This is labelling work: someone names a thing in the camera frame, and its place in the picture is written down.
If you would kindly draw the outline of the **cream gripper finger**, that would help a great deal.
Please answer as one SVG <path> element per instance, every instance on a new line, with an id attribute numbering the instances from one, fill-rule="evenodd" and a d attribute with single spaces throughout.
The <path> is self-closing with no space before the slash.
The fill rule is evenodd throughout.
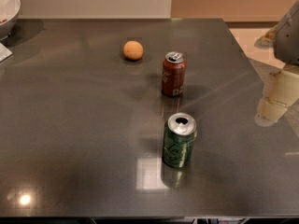
<path id="1" fill-rule="evenodd" d="M 263 97 L 257 105 L 255 122 L 269 127 L 278 122 L 288 108 L 299 99 L 299 66 L 285 64 L 271 71 L 263 86 Z"/>

